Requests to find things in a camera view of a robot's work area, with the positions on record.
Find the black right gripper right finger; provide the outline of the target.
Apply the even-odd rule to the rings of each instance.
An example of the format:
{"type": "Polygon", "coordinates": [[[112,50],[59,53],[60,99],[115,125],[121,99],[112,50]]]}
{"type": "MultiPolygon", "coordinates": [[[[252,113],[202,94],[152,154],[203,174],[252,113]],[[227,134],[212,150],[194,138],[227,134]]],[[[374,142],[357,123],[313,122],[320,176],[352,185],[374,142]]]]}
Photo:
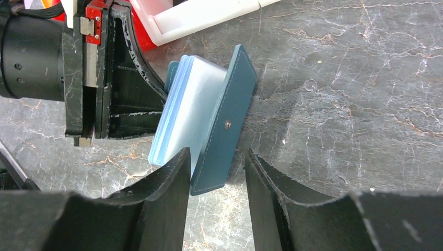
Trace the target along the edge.
{"type": "Polygon", "coordinates": [[[442,193],[350,191],[331,197],[245,157],[256,250],[442,250],[442,193]]]}

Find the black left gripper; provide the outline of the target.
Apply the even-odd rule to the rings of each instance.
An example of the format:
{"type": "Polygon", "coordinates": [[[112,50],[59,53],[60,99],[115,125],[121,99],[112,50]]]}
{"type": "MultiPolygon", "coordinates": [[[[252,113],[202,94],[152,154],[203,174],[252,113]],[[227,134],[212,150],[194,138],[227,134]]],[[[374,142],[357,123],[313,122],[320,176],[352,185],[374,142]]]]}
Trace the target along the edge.
{"type": "Polygon", "coordinates": [[[75,146],[153,135],[167,94],[131,12],[128,1],[1,1],[1,96],[63,102],[75,146]]]}

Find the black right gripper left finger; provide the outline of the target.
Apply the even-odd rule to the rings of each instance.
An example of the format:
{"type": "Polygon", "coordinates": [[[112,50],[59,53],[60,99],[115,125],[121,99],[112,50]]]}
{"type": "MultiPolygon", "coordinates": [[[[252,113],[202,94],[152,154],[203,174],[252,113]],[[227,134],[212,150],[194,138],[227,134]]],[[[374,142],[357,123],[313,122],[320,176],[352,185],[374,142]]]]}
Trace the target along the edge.
{"type": "Polygon", "coordinates": [[[106,198],[1,192],[1,250],[181,250],[190,150],[106,198]]]}

